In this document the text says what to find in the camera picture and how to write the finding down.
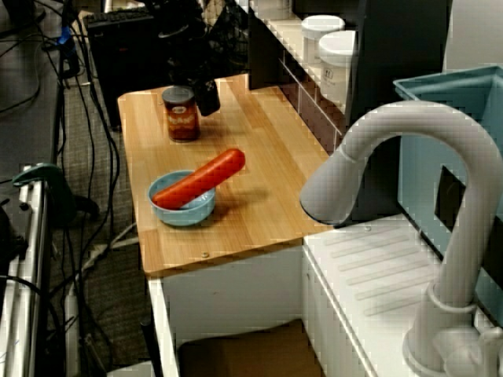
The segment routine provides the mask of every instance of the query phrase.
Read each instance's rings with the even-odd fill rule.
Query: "floor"
[[[68,80],[70,89],[66,90],[65,94],[66,145],[64,153],[58,158],[58,165],[64,168],[65,177],[75,195],[87,196],[92,173],[90,197],[98,204],[101,213],[96,221],[86,219],[83,231],[82,215],[71,224],[69,234],[75,260],[78,260],[82,242],[85,244],[94,233],[96,233],[96,237],[93,245],[107,243],[111,235],[116,236],[134,222],[122,134],[112,133],[112,138],[119,149],[120,160],[119,180],[113,195],[113,227],[111,229],[110,216],[108,216],[105,226],[98,231],[100,223],[105,218],[107,208],[111,158],[104,127],[97,109],[90,99],[90,88],[86,86],[86,76],[80,75],[78,80],[80,84],[83,84],[83,98],[76,85],[76,80]],[[99,83],[97,80],[94,81],[97,84],[99,97],[101,97]],[[89,125],[83,100],[89,112]],[[62,139],[63,134],[60,132],[60,140],[62,141]],[[94,144],[95,154],[94,171],[92,170],[92,144]],[[68,242],[65,242],[64,245],[63,235],[62,229],[53,230],[53,245],[59,256],[52,261],[50,289],[58,286],[66,276],[72,274],[71,253]],[[89,257],[90,250],[92,247],[84,253],[84,261]],[[86,302],[95,323],[89,314],[84,315],[83,320],[86,324],[86,334],[91,334],[92,343],[100,360],[98,361],[96,357],[91,356],[84,357],[83,370],[89,368],[90,371],[93,371],[96,368],[95,365],[99,365],[101,362],[106,371],[110,372],[148,359],[149,355],[141,332],[140,320],[149,316],[151,306],[145,276],[141,268],[138,246],[110,251],[106,258],[99,260],[85,275],[84,281]],[[57,309],[61,322],[64,317],[61,305],[62,297],[63,291],[60,290],[52,298],[52,303]]]

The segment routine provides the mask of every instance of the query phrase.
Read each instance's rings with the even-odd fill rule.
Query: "red sauce jar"
[[[170,86],[163,91],[167,130],[173,141],[192,141],[200,135],[196,99],[188,86]]]

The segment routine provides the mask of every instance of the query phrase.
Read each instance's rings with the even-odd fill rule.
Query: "toy hot dog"
[[[158,207],[177,210],[224,182],[244,166],[244,153],[231,148],[173,185],[157,192],[152,201]]]

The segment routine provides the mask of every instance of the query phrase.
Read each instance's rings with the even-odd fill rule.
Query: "blue bowl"
[[[152,201],[152,197],[159,190],[165,189],[180,181],[185,176],[191,174],[193,170],[177,170],[157,178],[149,187],[149,202],[152,205],[156,216],[164,223],[175,226],[194,225],[203,221],[215,208],[215,189],[212,188],[206,191],[203,195],[198,196],[193,201],[180,207],[178,210],[167,210],[158,207]]]

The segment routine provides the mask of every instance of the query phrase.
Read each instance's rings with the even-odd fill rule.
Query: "container lid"
[[[354,55],[354,31],[338,31],[325,35],[320,39],[320,58],[338,67],[347,67],[351,64]]]
[[[189,86],[170,86],[163,91],[164,102],[183,104],[194,97],[194,92]]]
[[[344,30],[344,20],[337,16],[310,16],[302,23],[302,35],[308,39],[318,40],[323,35]]]

